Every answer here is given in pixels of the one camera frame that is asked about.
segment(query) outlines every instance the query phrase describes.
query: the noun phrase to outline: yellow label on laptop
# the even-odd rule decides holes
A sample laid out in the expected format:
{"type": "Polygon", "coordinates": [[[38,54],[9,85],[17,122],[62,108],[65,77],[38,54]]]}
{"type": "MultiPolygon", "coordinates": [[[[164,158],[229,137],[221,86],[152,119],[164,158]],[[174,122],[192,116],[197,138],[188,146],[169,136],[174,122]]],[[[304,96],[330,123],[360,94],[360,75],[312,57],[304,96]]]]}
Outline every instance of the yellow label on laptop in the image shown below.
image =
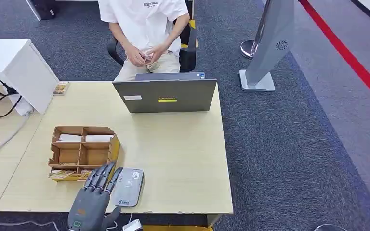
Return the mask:
{"type": "Polygon", "coordinates": [[[176,98],[175,97],[159,97],[158,98],[158,102],[176,102],[176,98]]]}

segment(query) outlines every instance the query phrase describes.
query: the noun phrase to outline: prosthetic hand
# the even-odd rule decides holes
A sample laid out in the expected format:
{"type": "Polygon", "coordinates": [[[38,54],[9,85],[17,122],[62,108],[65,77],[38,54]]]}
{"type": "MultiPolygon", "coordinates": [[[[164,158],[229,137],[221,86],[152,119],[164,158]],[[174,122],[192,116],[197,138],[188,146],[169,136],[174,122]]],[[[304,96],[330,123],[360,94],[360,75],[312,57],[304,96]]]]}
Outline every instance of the prosthetic hand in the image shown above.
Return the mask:
{"type": "Polygon", "coordinates": [[[68,215],[67,225],[70,231],[104,231],[112,226],[120,215],[121,208],[116,207],[113,212],[104,217],[110,194],[122,171],[122,167],[117,168],[107,184],[114,164],[115,162],[110,162],[93,170],[87,178],[68,215]]]}

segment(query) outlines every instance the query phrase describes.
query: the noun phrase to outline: robotic thumb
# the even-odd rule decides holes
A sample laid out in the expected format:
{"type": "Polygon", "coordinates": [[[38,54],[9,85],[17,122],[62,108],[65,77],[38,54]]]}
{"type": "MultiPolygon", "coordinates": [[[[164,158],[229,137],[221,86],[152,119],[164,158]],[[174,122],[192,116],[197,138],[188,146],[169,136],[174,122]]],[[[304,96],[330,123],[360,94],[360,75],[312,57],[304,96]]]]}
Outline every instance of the robotic thumb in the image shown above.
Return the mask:
{"type": "Polygon", "coordinates": [[[106,230],[108,227],[113,226],[114,221],[117,220],[121,212],[121,207],[116,207],[110,214],[104,217],[101,224],[101,230],[106,230]]]}

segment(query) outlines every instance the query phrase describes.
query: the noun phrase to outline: red line on floor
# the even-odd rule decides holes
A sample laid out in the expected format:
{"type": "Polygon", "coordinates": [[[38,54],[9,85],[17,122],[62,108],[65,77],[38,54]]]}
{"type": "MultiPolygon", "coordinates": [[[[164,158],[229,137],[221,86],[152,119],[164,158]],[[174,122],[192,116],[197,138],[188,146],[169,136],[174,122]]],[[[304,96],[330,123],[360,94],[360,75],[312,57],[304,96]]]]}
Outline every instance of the red line on floor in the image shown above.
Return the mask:
{"type": "Polygon", "coordinates": [[[365,67],[358,61],[358,59],[350,52],[350,50],[341,42],[341,40],[334,34],[331,28],[321,18],[313,6],[308,0],[299,0],[304,9],[308,12],[310,17],[314,20],[317,26],[321,29],[327,39],[340,53],[344,60],[350,65],[350,67],[356,72],[359,78],[368,86],[370,89],[370,73],[365,67]]]}

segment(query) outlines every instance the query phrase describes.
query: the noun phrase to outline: office chair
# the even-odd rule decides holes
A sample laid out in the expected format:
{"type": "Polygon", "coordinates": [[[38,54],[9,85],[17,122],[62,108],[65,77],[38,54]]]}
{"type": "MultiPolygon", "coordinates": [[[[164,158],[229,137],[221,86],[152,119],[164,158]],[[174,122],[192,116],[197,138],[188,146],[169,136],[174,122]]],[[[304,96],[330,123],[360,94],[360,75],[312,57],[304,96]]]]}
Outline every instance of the office chair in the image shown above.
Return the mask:
{"type": "MultiPolygon", "coordinates": [[[[189,14],[192,12],[192,5],[187,4],[189,14]]],[[[196,65],[196,47],[197,47],[197,30],[195,21],[190,20],[189,24],[180,34],[181,50],[179,51],[180,72],[190,72],[195,69],[196,65]]],[[[110,42],[107,45],[108,54],[121,66],[124,65],[124,60],[117,52],[118,41],[111,35],[110,42]]]]}

